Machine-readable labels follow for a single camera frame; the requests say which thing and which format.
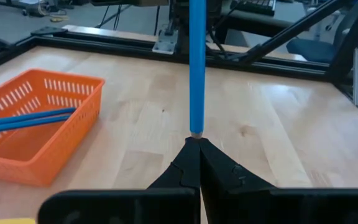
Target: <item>metal frame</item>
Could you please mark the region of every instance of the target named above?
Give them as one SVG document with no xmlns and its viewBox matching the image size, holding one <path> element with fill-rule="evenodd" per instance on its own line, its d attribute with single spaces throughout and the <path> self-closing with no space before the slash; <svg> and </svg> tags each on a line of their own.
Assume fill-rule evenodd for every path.
<svg viewBox="0 0 358 224">
<path fill-rule="evenodd" d="M 320 21 L 330 13 L 342 7 L 347 0 L 332 0 L 322 4 L 317 10 L 303 18 L 296 24 L 284 29 L 263 45 L 250 51 L 239 54 L 227 52 L 232 60 L 223 59 L 219 50 L 209 52 L 206 56 L 206 66 L 245 72 L 263 73 L 281 77 L 301 78 L 320 82 L 331 82 L 343 93 L 348 94 L 342 85 L 352 85 L 353 79 L 348 74 L 352 68 L 352 55 L 358 44 L 358 18 L 351 27 L 345 41 L 338 50 L 332 64 L 301 62 L 280 58 L 266 57 L 268 53 L 286 41 L 297 36 L 313 24 Z M 186 52 L 177 50 L 172 55 L 153 52 L 155 42 L 145 40 L 123 39 L 93 34 L 81 34 L 67 30 L 46 32 L 45 28 L 33 32 L 26 39 L 20 40 L 8 49 L 0 49 L 0 65 L 8 60 L 23 54 L 35 46 L 56 47 L 71 50 L 82 50 L 102 54 L 121 55 L 126 57 L 146 58 L 175 63 L 188 64 L 189 57 Z"/>
</svg>

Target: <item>orange basket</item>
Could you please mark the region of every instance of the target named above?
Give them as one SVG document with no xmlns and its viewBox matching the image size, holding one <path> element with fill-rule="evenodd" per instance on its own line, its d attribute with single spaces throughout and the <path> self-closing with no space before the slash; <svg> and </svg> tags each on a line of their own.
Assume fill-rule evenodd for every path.
<svg viewBox="0 0 358 224">
<path fill-rule="evenodd" d="M 0 132 L 0 179 L 46 186 L 96 121 L 104 80 L 28 70 L 0 86 L 0 118 L 75 107 L 68 120 Z"/>
</svg>

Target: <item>wooden tabletop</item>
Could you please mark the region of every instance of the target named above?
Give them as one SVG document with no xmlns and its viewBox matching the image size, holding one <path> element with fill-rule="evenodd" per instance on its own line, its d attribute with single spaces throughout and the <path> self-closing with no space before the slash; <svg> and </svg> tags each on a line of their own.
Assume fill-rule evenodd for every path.
<svg viewBox="0 0 358 224">
<path fill-rule="evenodd" d="M 36 47 L 0 84 L 29 68 L 105 78 L 101 112 L 50 187 L 0 181 L 0 218 L 65 189 L 144 189 L 190 135 L 188 65 Z M 204 136 L 270 183 L 358 187 L 358 109 L 331 84 L 207 68 L 205 107 Z"/>
</svg>

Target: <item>blue pencil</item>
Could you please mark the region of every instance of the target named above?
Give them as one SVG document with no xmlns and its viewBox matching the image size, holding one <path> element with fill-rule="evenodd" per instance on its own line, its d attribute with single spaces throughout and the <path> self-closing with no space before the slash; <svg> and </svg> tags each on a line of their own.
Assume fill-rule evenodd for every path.
<svg viewBox="0 0 358 224">
<path fill-rule="evenodd" d="M 59 109 L 59 110 L 50 110 L 50 111 L 43 111 L 43 112 L 37 112 L 37 113 L 31 113 L 31 114 L 24 114 L 20 116 L 13 116 L 9 118 L 0 118 L 0 125 L 1 124 L 9 124 L 9 123 L 15 123 L 19 121 L 27 121 L 32 119 L 39 119 L 39 118 L 45 118 L 49 116 L 55 116 L 60 114 L 66 114 L 66 113 L 73 113 L 75 111 L 75 108 L 65 108 L 65 109 Z"/>
<path fill-rule="evenodd" d="M 54 116 L 51 118 L 33 119 L 28 121 L 19 121 L 15 123 L 0 124 L 0 131 L 8 131 L 12 129 L 26 128 L 26 127 L 31 127 L 41 124 L 61 122 L 67 120 L 69 117 L 70 115 L 63 115 L 63 116 Z"/>
<path fill-rule="evenodd" d="M 206 0 L 190 0 L 190 132 L 204 131 Z"/>
</svg>

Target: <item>chair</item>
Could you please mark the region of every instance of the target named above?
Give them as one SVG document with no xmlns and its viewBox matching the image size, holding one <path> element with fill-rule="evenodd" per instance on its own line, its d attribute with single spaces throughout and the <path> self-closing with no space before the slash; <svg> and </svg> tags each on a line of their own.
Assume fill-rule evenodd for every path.
<svg viewBox="0 0 358 224">
<path fill-rule="evenodd" d="M 350 31 L 357 16 L 358 1 L 338 25 L 333 44 L 316 40 L 293 39 L 287 43 L 288 52 L 291 54 L 302 55 L 308 61 L 331 63 L 335 57 L 337 49 L 341 46 L 342 41 Z"/>
</svg>

